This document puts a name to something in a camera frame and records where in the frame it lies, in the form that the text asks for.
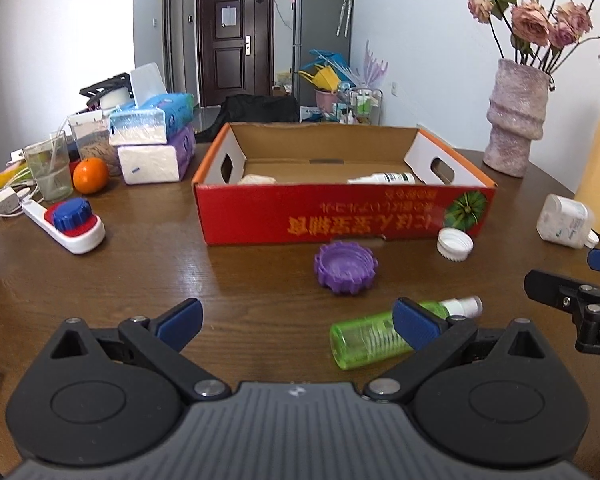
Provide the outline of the green spray bottle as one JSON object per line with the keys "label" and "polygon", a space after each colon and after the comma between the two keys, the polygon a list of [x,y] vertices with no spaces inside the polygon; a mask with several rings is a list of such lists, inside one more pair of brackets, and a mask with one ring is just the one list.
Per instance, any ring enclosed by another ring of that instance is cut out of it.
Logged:
{"label": "green spray bottle", "polygon": [[[483,310],[482,301],[477,296],[424,300],[419,304],[438,318],[456,314],[478,318]],[[329,343],[332,357],[342,370],[353,370],[403,356],[412,350],[394,329],[391,311],[332,324]]]}

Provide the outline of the purple gear lid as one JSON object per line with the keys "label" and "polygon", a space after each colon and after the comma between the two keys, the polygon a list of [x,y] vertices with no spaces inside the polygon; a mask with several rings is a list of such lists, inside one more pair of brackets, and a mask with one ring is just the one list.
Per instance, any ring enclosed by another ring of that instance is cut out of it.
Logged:
{"label": "purple gear lid", "polygon": [[353,242],[323,245],[314,257],[318,284],[336,295],[355,296],[372,287],[378,261],[373,252]]}

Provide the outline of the blue gear lid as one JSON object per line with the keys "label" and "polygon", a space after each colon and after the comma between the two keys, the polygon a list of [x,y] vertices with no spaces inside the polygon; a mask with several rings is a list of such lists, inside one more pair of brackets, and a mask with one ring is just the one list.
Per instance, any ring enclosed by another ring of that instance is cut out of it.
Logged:
{"label": "blue gear lid", "polygon": [[92,215],[91,204],[77,197],[59,204],[52,212],[52,221],[58,231],[67,233],[87,224]]}

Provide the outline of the white spray bottle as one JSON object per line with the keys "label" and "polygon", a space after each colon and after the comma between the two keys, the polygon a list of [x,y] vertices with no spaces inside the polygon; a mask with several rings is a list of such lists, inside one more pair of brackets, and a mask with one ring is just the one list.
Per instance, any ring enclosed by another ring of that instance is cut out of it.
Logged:
{"label": "white spray bottle", "polygon": [[347,184],[404,185],[416,183],[414,174],[409,172],[380,172],[379,174],[347,180]]}

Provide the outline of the beige cube adapter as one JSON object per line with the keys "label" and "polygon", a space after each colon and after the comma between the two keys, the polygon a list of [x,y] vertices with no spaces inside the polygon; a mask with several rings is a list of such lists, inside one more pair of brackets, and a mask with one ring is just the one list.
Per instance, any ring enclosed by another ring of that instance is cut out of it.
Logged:
{"label": "beige cube adapter", "polygon": [[247,174],[238,181],[239,185],[269,185],[275,183],[275,178],[269,176],[259,176],[258,174]]}

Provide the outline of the white pill bottle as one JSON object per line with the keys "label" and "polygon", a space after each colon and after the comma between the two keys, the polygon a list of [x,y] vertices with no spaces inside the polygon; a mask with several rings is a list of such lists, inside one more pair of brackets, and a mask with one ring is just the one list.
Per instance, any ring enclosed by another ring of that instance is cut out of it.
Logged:
{"label": "white pill bottle", "polygon": [[593,249],[600,242],[593,231],[594,220],[594,212],[585,204],[548,194],[536,222],[536,232],[546,242],[576,249]]}

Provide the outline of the white red jar opener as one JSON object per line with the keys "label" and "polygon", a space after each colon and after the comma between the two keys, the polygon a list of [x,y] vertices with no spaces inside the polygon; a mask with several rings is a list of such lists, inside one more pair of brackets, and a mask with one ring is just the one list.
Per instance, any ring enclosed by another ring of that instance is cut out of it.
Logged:
{"label": "white red jar opener", "polygon": [[96,249],[106,237],[102,219],[85,198],[72,198],[45,208],[34,200],[22,203],[24,214],[73,255]]}

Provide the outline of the pink textured vase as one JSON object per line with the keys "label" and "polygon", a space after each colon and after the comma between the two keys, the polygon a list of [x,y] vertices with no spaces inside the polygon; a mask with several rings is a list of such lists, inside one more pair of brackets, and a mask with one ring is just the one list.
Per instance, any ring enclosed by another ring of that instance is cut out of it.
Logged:
{"label": "pink textured vase", "polygon": [[550,76],[507,58],[498,61],[486,120],[491,124],[483,162],[509,177],[522,178],[531,144],[543,137]]}

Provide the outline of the purple tissue pack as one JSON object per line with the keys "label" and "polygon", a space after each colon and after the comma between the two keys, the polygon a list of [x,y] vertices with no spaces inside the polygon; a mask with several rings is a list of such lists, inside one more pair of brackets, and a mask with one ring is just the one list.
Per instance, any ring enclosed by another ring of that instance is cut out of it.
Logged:
{"label": "purple tissue pack", "polygon": [[118,148],[122,178],[127,185],[173,183],[183,180],[196,148],[192,124],[167,144],[129,145]]}

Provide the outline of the orange fruit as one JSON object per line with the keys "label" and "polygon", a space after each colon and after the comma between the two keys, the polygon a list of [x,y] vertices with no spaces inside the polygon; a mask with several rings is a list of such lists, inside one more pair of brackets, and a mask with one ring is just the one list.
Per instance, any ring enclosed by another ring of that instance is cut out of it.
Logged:
{"label": "orange fruit", "polygon": [[73,170],[72,183],[76,192],[84,195],[92,195],[104,190],[109,183],[106,162],[97,157],[81,160]]}

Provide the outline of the blue tissue pack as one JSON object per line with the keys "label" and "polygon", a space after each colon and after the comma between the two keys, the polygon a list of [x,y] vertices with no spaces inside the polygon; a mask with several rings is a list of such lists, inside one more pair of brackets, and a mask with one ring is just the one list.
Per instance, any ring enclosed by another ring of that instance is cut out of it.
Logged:
{"label": "blue tissue pack", "polygon": [[117,106],[109,115],[112,146],[167,144],[194,119],[195,100],[190,93],[166,93],[156,63],[130,73],[133,101]]}

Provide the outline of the clear food container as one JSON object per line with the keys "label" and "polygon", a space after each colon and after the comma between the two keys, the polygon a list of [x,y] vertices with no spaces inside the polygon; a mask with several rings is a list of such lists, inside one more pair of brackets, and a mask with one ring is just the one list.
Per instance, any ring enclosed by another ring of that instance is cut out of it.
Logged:
{"label": "clear food container", "polygon": [[82,159],[99,158],[111,177],[122,174],[118,151],[110,143],[109,119],[102,110],[92,110],[69,117],[69,127]]}

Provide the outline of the black folding chair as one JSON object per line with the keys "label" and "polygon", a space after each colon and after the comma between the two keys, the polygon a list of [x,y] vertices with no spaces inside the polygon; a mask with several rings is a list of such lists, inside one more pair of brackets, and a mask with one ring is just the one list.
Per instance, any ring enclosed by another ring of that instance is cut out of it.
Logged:
{"label": "black folding chair", "polygon": [[272,122],[298,122],[300,104],[294,96],[250,96],[238,94],[229,96],[220,105],[214,122],[195,134],[197,143],[210,143],[229,122],[252,122],[272,124]]}

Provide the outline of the dark brown door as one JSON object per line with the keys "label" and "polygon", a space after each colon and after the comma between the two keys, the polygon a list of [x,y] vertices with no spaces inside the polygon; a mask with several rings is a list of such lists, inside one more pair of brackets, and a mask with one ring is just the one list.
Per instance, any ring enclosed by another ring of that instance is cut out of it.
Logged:
{"label": "dark brown door", "polygon": [[274,0],[197,0],[199,99],[268,96],[274,82]]}

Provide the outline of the grey refrigerator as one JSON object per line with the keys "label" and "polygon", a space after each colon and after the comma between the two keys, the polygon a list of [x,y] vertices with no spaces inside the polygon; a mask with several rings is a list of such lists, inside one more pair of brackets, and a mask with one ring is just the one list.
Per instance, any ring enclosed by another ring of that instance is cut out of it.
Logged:
{"label": "grey refrigerator", "polygon": [[351,39],[344,28],[337,35],[343,0],[294,0],[294,39],[292,40],[292,95],[301,107],[315,106],[315,91],[300,70],[309,72],[315,60],[312,50],[329,51],[350,60]]}

